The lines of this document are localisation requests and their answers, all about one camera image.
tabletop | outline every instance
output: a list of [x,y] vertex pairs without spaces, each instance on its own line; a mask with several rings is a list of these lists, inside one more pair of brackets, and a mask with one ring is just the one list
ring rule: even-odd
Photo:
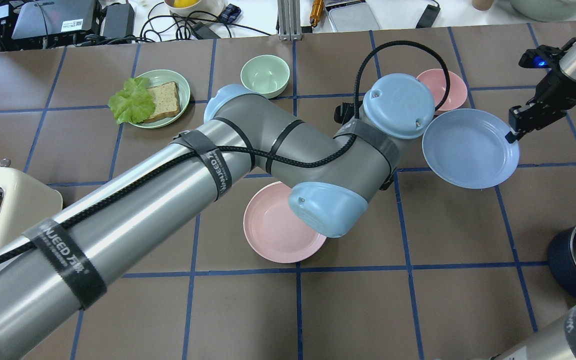
[[[201,125],[216,91],[238,84],[242,65],[266,53],[292,74],[272,102],[333,135],[334,108],[350,101],[359,64],[392,40],[438,52],[466,82],[462,107],[506,120],[546,73],[519,68],[519,57],[573,36],[576,22],[518,23],[0,53],[0,159],[71,204]],[[368,63],[360,91],[390,73],[431,68],[435,60],[415,48],[388,48]],[[153,69],[186,77],[189,108],[160,129],[116,125],[108,98]],[[472,190],[435,175],[418,139],[354,228],[297,264],[270,262],[247,244],[246,205],[275,181],[256,169],[26,359],[494,356],[576,303],[546,258],[553,236],[576,225],[576,109],[520,148],[508,180]]]

pink plate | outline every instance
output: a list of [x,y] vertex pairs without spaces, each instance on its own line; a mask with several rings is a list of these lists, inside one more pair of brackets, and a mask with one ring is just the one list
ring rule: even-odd
[[[466,102],[466,98],[468,98],[468,89],[464,80],[452,71],[448,71],[448,77],[450,77],[450,92],[446,101],[439,107],[440,112],[455,110],[461,107]],[[438,105],[444,97],[444,93],[446,93],[444,71],[440,68],[432,68],[420,73],[416,79],[430,89],[434,105]]]
[[326,241],[326,236],[290,210],[290,193],[290,187],[280,181],[267,185],[254,194],[244,213],[244,234],[250,247],[275,263],[301,262]]

